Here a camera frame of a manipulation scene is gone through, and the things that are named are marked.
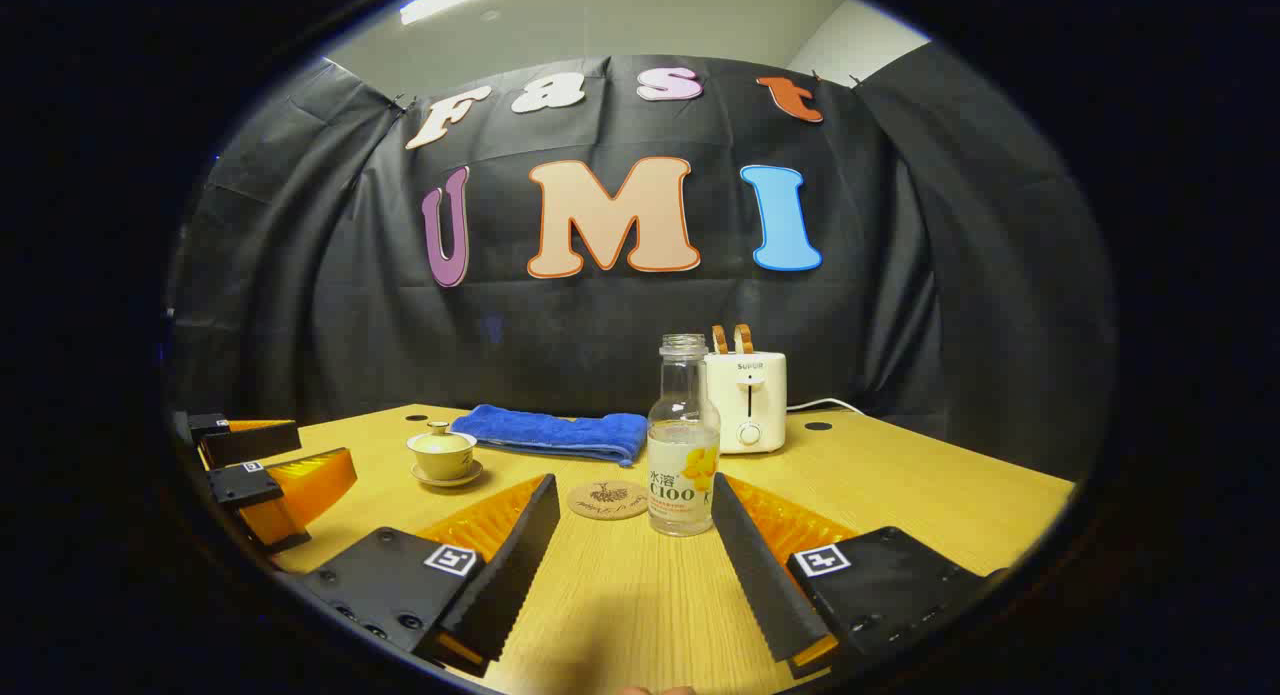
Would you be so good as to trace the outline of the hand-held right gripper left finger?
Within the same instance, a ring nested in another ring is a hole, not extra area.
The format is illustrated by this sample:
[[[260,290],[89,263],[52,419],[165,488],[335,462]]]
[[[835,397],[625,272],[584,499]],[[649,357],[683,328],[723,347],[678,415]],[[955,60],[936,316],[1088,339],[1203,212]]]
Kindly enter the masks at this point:
[[[553,474],[483,476],[452,493],[381,476],[270,562],[364,650],[481,677],[503,657],[559,521]]]

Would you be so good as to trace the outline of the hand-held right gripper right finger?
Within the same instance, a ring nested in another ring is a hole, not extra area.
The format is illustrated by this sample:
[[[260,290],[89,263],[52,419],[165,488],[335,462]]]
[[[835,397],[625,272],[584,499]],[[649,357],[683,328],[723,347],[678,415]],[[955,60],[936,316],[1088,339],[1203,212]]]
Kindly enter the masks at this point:
[[[855,534],[740,477],[714,477],[712,516],[771,655],[795,677],[893,657],[989,582],[902,529]]]

